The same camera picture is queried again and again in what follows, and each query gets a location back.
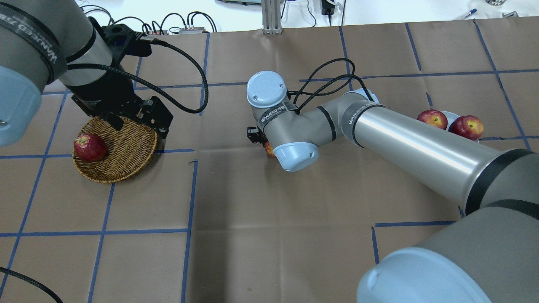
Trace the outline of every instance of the wicker basket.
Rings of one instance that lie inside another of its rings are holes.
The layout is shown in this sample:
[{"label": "wicker basket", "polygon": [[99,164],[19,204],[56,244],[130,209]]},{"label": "wicker basket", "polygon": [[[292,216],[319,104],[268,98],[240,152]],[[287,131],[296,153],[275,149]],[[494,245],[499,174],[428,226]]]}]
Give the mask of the wicker basket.
[{"label": "wicker basket", "polygon": [[96,162],[82,161],[73,148],[73,162],[82,176],[98,183],[113,183],[135,175],[148,164],[157,147],[157,134],[146,125],[124,117],[122,120],[120,131],[99,118],[92,118],[82,127],[79,135],[98,135],[108,147],[107,155]]}]

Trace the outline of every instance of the pen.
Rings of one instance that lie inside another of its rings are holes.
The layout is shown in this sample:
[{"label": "pen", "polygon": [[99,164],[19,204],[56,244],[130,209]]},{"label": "pen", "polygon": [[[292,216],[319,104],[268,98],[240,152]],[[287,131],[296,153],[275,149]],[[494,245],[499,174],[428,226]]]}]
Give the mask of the pen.
[{"label": "pen", "polygon": [[464,20],[464,19],[468,18],[469,16],[475,14],[475,12],[477,12],[477,9],[473,9],[473,10],[471,10],[469,12],[466,12],[464,15],[458,17],[456,20]]}]

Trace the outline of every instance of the blue tape grid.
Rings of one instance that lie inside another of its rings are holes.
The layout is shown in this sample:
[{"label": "blue tape grid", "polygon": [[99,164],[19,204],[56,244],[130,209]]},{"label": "blue tape grid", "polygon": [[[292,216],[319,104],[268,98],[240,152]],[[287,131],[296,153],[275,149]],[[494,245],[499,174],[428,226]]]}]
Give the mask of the blue tape grid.
[{"label": "blue tape grid", "polygon": [[[30,204],[26,208],[26,213],[23,219],[22,227],[19,229],[19,232],[11,232],[11,233],[0,233],[0,238],[2,237],[17,237],[17,240],[15,242],[15,247],[13,248],[13,252],[10,257],[10,261],[8,263],[8,268],[11,268],[11,265],[13,263],[13,259],[15,257],[15,252],[17,250],[18,243],[20,241],[21,237],[46,237],[46,236],[96,236],[99,235],[99,245],[98,245],[98,251],[96,254],[95,264],[94,264],[94,270],[92,274],[92,281],[90,284],[90,291],[88,294],[88,303],[92,302],[93,298],[93,292],[95,288],[95,280],[98,273],[99,268],[99,261],[101,258],[101,252],[103,247],[103,240],[105,235],[142,235],[142,234],[150,234],[150,233],[186,233],[187,239],[185,243],[185,256],[184,256],[184,266],[183,266],[183,278],[182,278],[182,290],[181,290],[181,297],[182,297],[182,303],[185,303],[185,291],[187,286],[187,272],[188,272],[188,264],[189,264],[189,252],[190,252],[190,246],[191,246],[191,229],[193,224],[193,214],[195,209],[195,192],[196,192],[196,179],[197,179],[197,173],[198,173],[198,160],[194,160],[194,167],[193,167],[193,178],[192,178],[192,185],[191,185],[191,200],[190,200],[190,210],[189,210],[189,221],[188,221],[188,227],[187,228],[178,228],[178,229],[144,229],[144,230],[106,230],[107,222],[108,222],[108,216],[110,213],[110,206],[112,204],[112,199],[114,195],[114,189],[115,189],[115,183],[113,183],[110,186],[110,192],[109,197],[107,201],[107,208],[105,211],[105,218],[103,219],[103,225],[102,229],[100,231],[58,231],[58,232],[23,232],[23,227],[26,221],[26,217],[28,216],[28,213],[30,211]],[[34,189],[32,191],[31,200],[33,199],[35,190],[37,188],[37,183],[39,181],[40,173],[42,171],[43,166],[40,168],[40,171],[38,173],[38,178],[36,179],[36,184],[34,185]],[[3,284],[2,284],[2,292],[5,287],[5,283],[7,281],[7,275],[4,275],[3,278]]]},{"label": "blue tape grid", "polygon": [[416,58],[417,68],[421,71],[421,62],[419,61],[419,56],[417,55],[416,44],[413,42],[412,32],[408,26],[408,22],[404,23],[406,26],[406,32],[408,33],[408,39],[410,39],[410,44],[412,46],[413,56]]},{"label": "blue tape grid", "polygon": [[[346,51],[346,43],[344,42],[344,34],[342,33],[342,26],[338,27],[338,32],[341,35],[341,44],[342,44],[342,52],[345,58],[348,59],[348,52]],[[346,62],[346,72],[347,74],[350,74],[350,64]],[[352,81],[348,84],[348,88],[353,91],[354,87],[352,86]]]},{"label": "blue tape grid", "polygon": [[511,105],[511,101],[509,100],[509,96],[507,95],[506,90],[503,88],[502,80],[500,78],[500,75],[496,69],[496,66],[494,65],[494,61],[492,60],[492,56],[490,55],[490,52],[488,51],[487,45],[485,44],[485,40],[483,39],[483,35],[481,34],[481,30],[479,29],[479,25],[477,24],[477,21],[473,19],[473,23],[475,25],[475,29],[477,30],[477,35],[479,36],[479,40],[481,40],[481,44],[483,45],[483,48],[485,49],[485,53],[487,54],[488,61],[490,62],[490,65],[492,65],[492,70],[494,71],[494,75],[496,75],[496,80],[498,80],[498,84],[500,85],[500,88],[503,92],[503,96],[506,99],[507,106],[509,107],[509,111],[511,111],[511,115],[513,115],[513,119],[515,120],[516,126],[519,129],[520,135],[522,136],[522,139],[524,140],[524,144],[526,145],[526,148],[528,150],[531,150],[530,143],[528,142],[528,139],[526,138],[526,135],[524,135],[524,130],[522,129],[522,126],[520,125],[519,119],[516,117],[516,113],[513,110],[513,106]]},{"label": "blue tape grid", "polygon": [[[208,45],[209,45],[209,35],[208,35],[208,38],[206,40],[206,56],[205,56],[205,59],[204,59],[204,72],[206,70],[206,62],[207,62],[207,58],[208,58]],[[138,65],[137,65],[137,70],[136,70],[136,75],[139,75],[141,63],[142,63],[142,58],[139,58],[139,62],[138,62]],[[241,84],[241,83],[238,83],[238,84],[224,84],[224,85],[239,85],[239,84]],[[133,82],[133,88],[134,89],[136,89],[135,86],[136,86],[136,82]],[[185,257],[184,257],[185,261],[184,261],[184,267],[183,267],[182,290],[181,290],[182,302],[185,302],[185,287],[186,287],[186,284],[187,284],[187,269],[188,269],[189,250],[190,250],[190,241],[191,241],[192,217],[193,217],[194,203],[195,203],[195,188],[196,188],[196,176],[197,176],[197,169],[198,169],[198,160],[194,160],[195,165],[194,165],[194,170],[193,170],[193,182],[192,182],[192,187],[191,187],[191,202],[190,202],[190,212],[189,212],[189,224],[188,224],[187,229],[110,230],[110,231],[107,231],[106,227],[107,227],[107,222],[108,222],[108,216],[109,216],[109,213],[110,213],[110,205],[112,203],[112,199],[113,199],[113,195],[114,195],[114,188],[115,188],[115,183],[113,183],[110,186],[110,193],[109,193],[109,198],[108,198],[108,201],[107,201],[107,208],[106,208],[106,211],[105,211],[105,218],[103,219],[103,225],[102,225],[101,231],[23,232],[24,226],[26,224],[26,220],[28,218],[28,214],[30,213],[30,208],[31,208],[31,205],[32,205],[32,202],[33,202],[33,198],[34,198],[34,195],[36,193],[37,186],[38,186],[39,180],[41,178],[41,174],[43,172],[43,167],[45,165],[46,159],[49,159],[49,158],[67,158],[67,157],[72,156],[71,154],[49,155],[49,150],[50,150],[50,147],[51,147],[51,144],[52,144],[52,140],[54,139],[54,134],[56,133],[56,129],[58,127],[58,121],[60,120],[60,116],[61,116],[61,113],[63,111],[67,95],[69,93],[70,93],[69,90],[61,92],[61,94],[63,94],[64,96],[62,98],[62,102],[61,102],[61,105],[60,105],[60,110],[58,111],[58,114],[56,116],[56,120],[54,122],[54,126],[52,128],[52,132],[51,132],[51,136],[49,138],[49,142],[47,144],[47,147],[45,149],[45,153],[43,155],[9,155],[9,156],[0,156],[0,160],[1,159],[41,159],[42,160],[41,165],[40,165],[39,170],[38,170],[36,180],[34,182],[32,193],[30,195],[30,199],[29,199],[28,205],[26,207],[26,211],[25,211],[23,220],[21,222],[18,233],[0,233],[0,238],[1,237],[16,237],[15,244],[13,246],[7,268],[11,269],[11,267],[12,267],[13,260],[15,258],[15,254],[17,252],[17,248],[18,248],[20,239],[22,237],[99,235],[100,239],[99,239],[98,251],[97,251],[97,254],[96,254],[94,270],[93,270],[93,274],[92,274],[92,281],[91,281],[91,284],[90,284],[90,290],[89,290],[88,301],[87,301],[88,303],[91,303],[92,299],[93,299],[93,292],[94,292],[94,288],[95,288],[95,280],[96,280],[97,273],[98,273],[99,261],[100,261],[100,258],[101,258],[101,251],[102,251],[103,240],[105,238],[105,235],[140,235],[140,234],[148,234],[148,233],[187,233],[187,240],[186,240],[186,244],[185,244]],[[45,93],[45,94],[51,95],[51,94],[58,94],[58,93],[51,92],[51,93]],[[155,151],[156,154],[190,153],[190,152],[194,152],[194,150],[193,149],[165,149],[165,150],[156,150]],[[5,284],[7,282],[7,279],[8,279],[8,275],[5,274],[3,279],[2,279],[2,284],[0,285],[0,298],[2,297],[2,294],[4,292]]]},{"label": "blue tape grid", "polygon": [[[517,124],[517,127],[521,133],[521,136],[519,137],[511,137],[511,138],[502,138],[502,137],[487,137],[487,138],[482,138],[481,140],[482,141],[492,141],[492,140],[523,140],[527,146],[528,149],[530,149],[529,147],[529,143],[527,141],[527,139],[539,139],[539,136],[526,136],[522,130],[522,127],[520,125],[520,122],[518,121],[517,117],[516,117],[516,114],[513,110],[513,107],[510,103],[510,100],[509,100],[509,97],[505,91],[505,89],[503,88],[503,84],[501,82],[501,79],[499,77],[499,74],[504,74],[504,73],[528,73],[528,72],[539,72],[539,69],[528,69],[528,70],[506,70],[506,71],[498,71],[494,65],[494,62],[492,60],[492,57],[490,56],[490,53],[487,49],[487,46],[485,44],[485,41],[482,37],[482,34],[481,34],[481,31],[479,29],[479,26],[478,24],[475,22],[474,20],[474,24],[476,26],[476,30],[477,30],[477,33],[478,33],[478,36],[481,40],[481,43],[483,45],[483,48],[485,49],[485,53],[490,61],[490,64],[492,66],[492,69],[493,71],[484,71],[484,72],[458,72],[458,73],[427,73],[427,74],[397,74],[397,75],[373,75],[373,76],[364,76],[362,77],[363,79],[372,79],[372,78],[392,78],[392,77],[395,77],[395,78],[398,78],[398,77],[402,77],[402,78],[408,78],[408,77],[437,77],[437,76],[451,76],[451,75],[477,75],[477,74],[494,74],[496,76],[496,79],[498,80],[498,83],[500,85],[500,88],[502,89],[503,93],[504,93],[504,97],[506,98],[506,102],[507,102],[507,105],[513,115],[513,118],[515,120],[515,123]],[[414,56],[416,58],[416,63],[418,65],[418,68],[419,70],[421,71],[421,63],[420,63],[420,60],[419,60],[419,57],[417,55],[417,50],[415,48],[415,44],[413,42],[413,37],[411,35],[411,31],[410,31],[410,28],[408,26],[408,24],[406,23],[405,24],[406,26],[406,30],[408,32],[408,35],[409,35],[409,39],[410,39],[410,43],[411,43],[411,46],[412,46],[412,50],[414,52]],[[345,44],[345,40],[344,40],[344,35],[343,35],[343,32],[342,32],[342,28],[339,26],[339,32],[340,32],[340,36],[341,36],[341,42],[342,42],[342,47],[343,47],[343,54],[344,54],[344,57],[347,58],[348,57],[348,54],[347,54],[347,49],[346,49],[346,44]],[[208,50],[209,50],[209,39],[210,39],[210,36],[207,35],[207,38],[206,38],[206,48],[205,48],[205,54],[204,54],[204,72],[206,72],[206,69],[207,69],[207,62],[208,62]],[[139,62],[138,62],[138,65],[137,65],[137,71],[136,71],[136,74],[138,75],[139,74],[139,71],[140,71],[140,66],[141,66],[141,62],[142,62],[142,58],[139,59]],[[349,64],[346,63],[346,67],[347,67],[347,72],[350,73],[350,67],[349,67]],[[329,78],[321,78],[321,79],[312,79],[312,81],[329,81],[331,79]],[[215,83],[215,84],[209,84],[209,86],[233,86],[233,85],[246,85],[247,82],[230,82],[230,83]],[[135,90],[143,90],[143,89],[149,89],[147,87],[135,87],[136,86],[136,83],[134,82],[133,83],[133,86],[134,86],[134,89]],[[175,86],[160,86],[160,88],[186,88],[186,87],[200,87],[201,89],[203,89],[202,85],[199,84],[199,85],[175,85]],[[105,219],[103,220],[103,228],[101,231],[73,231],[73,232],[23,232],[24,230],[24,225],[26,223],[26,219],[27,219],[27,216],[28,216],[28,213],[30,211],[30,207],[31,207],[31,204],[32,204],[32,201],[33,201],[33,197],[35,195],[35,192],[36,192],[36,189],[37,189],[37,185],[39,183],[39,179],[40,179],[40,176],[41,176],[41,173],[43,171],[43,167],[44,167],[44,164],[45,164],[45,160],[47,158],[54,158],[54,157],[71,157],[70,154],[58,154],[58,155],[49,155],[49,149],[50,149],[50,145],[52,143],[52,140],[53,140],[53,137],[54,137],[54,133],[56,132],[56,127],[58,125],[58,120],[60,118],[60,115],[61,115],[61,112],[62,112],[62,109],[63,109],[63,106],[64,106],[64,103],[65,103],[65,99],[66,99],[66,96],[67,94],[69,93],[69,91],[64,91],[64,92],[46,92],[46,93],[43,93],[44,95],[54,95],[54,94],[63,94],[64,97],[63,97],[63,100],[62,100],[62,103],[61,103],[61,106],[60,106],[60,111],[58,112],[58,115],[57,115],[57,118],[56,118],[56,121],[55,121],[55,124],[54,124],[54,127],[53,127],[53,130],[52,130],[52,133],[51,133],[51,136],[50,136],[50,139],[49,139],[49,142],[47,144],[47,148],[45,150],[45,153],[43,155],[14,155],[14,156],[0,156],[0,159],[42,159],[42,162],[41,162],[41,165],[39,167],[39,170],[38,170],[38,175],[36,177],[36,181],[34,183],[34,187],[32,189],[32,194],[30,196],[30,199],[29,199],[29,202],[28,202],[28,205],[26,207],[26,212],[25,212],[25,215],[23,217],[23,221],[21,223],[21,226],[19,228],[19,232],[18,233],[0,233],[0,237],[17,237],[16,241],[15,241],[15,244],[13,246],[13,250],[12,250],[12,253],[11,253],[11,256],[10,256],[10,260],[9,260],[9,263],[8,263],[8,268],[11,268],[11,265],[13,263],[13,259],[15,257],[15,253],[17,251],[17,247],[18,247],[18,244],[19,244],[19,241],[20,241],[20,238],[21,237],[38,237],[38,236],[84,236],[84,235],[100,235],[100,243],[99,243],[99,248],[98,248],[98,254],[97,254],[97,257],[96,257],[96,261],[95,261],[95,265],[94,265],[94,273],[93,273],[93,277],[92,277],[92,284],[91,284],[91,290],[90,290],[90,293],[89,293],[89,296],[88,296],[88,302],[90,303],[92,301],[92,296],[93,296],[93,289],[94,289],[94,285],[95,285],[95,278],[96,278],[96,274],[97,274],[97,271],[98,271],[98,267],[99,267],[99,259],[100,259],[100,255],[101,255],[101,249],[102,249],[102,244],[103,244],[103,239],[104,239],[104,236],[105,235],[128,235],[128,234],[144,234],[144,233],[171,233],[171,232],[185,232],[187,233],[188,237],[187,237],[187,241],[186,241],[186,248],[185,248],[185,257],[184,257],[184,272],[183,272],[183,280],[182,280],[182,303],[185,302],[185,289],[186,289],[186,283],[187,283],[187,271],[188,271],[188,262],[189,262],[189,251],[190,251],[190,239],[191,239],[191,228],[192,228],[192,217],[193,217],[193,211],[194,211],[194,201],[195,201],[195,188],[196,188],[196,176],[197,176],[197,169],[198,169],[198,161],[195,161],[195,167],[194,167],[194,173],[193,173],[193,181],[192,181],[192,189],[191,189],[191,205],[190,205],[190,213],[189,213],[189,224],[188,224],[188,228],[187,229],[156,229],[156,230],[110,230],[110,231],[107,231],[105,230],[106,229],[106,224],[107,224],[107,220],[108,220],[108,213],[110,211],[110,205],[112,203],[112,197],[113,197],[113,193],[114,193],[114,187],[115,185],[112,184],[111,185],[111,189],[110,189],[110,194],[109,194],[109,200],[108,200],[108,203],[107,203],[107,210],[106,210],[106,214],[105,214]],[[427,94],[427,99],[429,101],[429,105],[432,106],[432,100],[430,98],[430,96]],[[203,91],[202,91],[202,94],[201,94],[201,104],[203,102]],[[182,153],[182,152],[192,152],[193,150],[192,149],[171,149],[171,150],[158,150],[156,151],[156,153]],[[459,211],[461,213],[461,217],[463,217],[463,211],[459,208]],[[449,224],[452,224],[453,221],[434,221],[434,222],[392,222],[392,223],[376,223],[375,224],[375,227],[395,227],[395,226],[427,226],[427,225],[449,225]],[[374,227],[371,227],[371,233],[372,233],[372,244],[373,244],[373,252],[374,252],[374,257],[375,257],[375,263],[378,264],[379,263],[379,256],[378,256],[378,246],[377,246],[377,241],[376,241],[376,231],[374,229]],[[4,287],[5,287],[5,283],[6,283],[6,279],[7,279],[7,275],[4,276],[3,280],[2,280],[2,285],[0,286],[0,298],[2,296],[2,293],[3,293],[3,290],[4,290]]]},{"label": "blue tape grid", "polygon": [[[43,172],[43,167],[45,166],[45,160],[47,159],[46,157],[49,154],[49,149],[51,148],[52,139],[54,139],[54,134],[56,132],[56,128],[58,127],[58,121],[60,120],[60,115],[62,114],[62,110],[64,109],[64,104],[67,98],[67,94],[68,94],[68,90],[64,91],[64,97],[62,98],[62,102],[60,104],[60,110],[58,110],[58,114],[56,115],[56,120],[54,121],[54,126],[52,127],[52,132],[49,137],[49,142],[47,143],[47,147],[45,148],[45,153],[41,160],[41,165],[39,166],[36,180],[34,181],[32,193],[30,194],[30,199],[28,200],[28,204],[24,212],[23,220],[19,227],[19,234],[17,235],[15,244],[13,245],[13,249],[11,250],[11,256],[9,257],[7,269],[11,269],[11,266],[13,265],[13,259],[15,258],[15,253],[17,252],[17,248],[19,247],[20,234],[23,232],[24,225],[26,224],[26,220],[28,219],[28,214],[30,213],[30,208],[32,207],[33,198],[34,198],[34,195],[36,194],[37,185],[39,183],[39,178],[41,178],[41,173]],[[0,298],[2,297],[2,293],[4,292],[4,287],[7,280],[8,280],[8,275],[5,274],[4,278],[2,279],[2,284],[0,285]]]}]

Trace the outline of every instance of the black bracket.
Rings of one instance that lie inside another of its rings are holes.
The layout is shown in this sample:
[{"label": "black bracket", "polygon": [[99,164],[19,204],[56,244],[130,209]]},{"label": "black bracket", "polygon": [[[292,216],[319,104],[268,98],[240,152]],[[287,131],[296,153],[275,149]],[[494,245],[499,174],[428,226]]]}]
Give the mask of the black bracket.
[{"label": "black bracket", "polygon": [[254,144],[260,143],[264,145],[264,143],[268,141],[268,138],[266,138],[266,135],[262,132],[262,130],[254,126],[247,127],[247,138],[249,138],[249,140],[251,140],[251,142]]}]

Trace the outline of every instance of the orange object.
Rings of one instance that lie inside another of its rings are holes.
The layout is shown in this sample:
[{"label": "orange object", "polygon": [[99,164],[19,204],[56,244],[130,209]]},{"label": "orange object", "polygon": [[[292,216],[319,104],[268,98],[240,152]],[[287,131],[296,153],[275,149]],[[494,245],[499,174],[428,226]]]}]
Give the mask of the orange object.
[{"label": "orange object", "polygon": [[275,157],[275,154],[273,153],[273,147],[271,146],[269,141],[264,143],[264,149],[266,150],[266,154],[268,154],[268,156]]}]

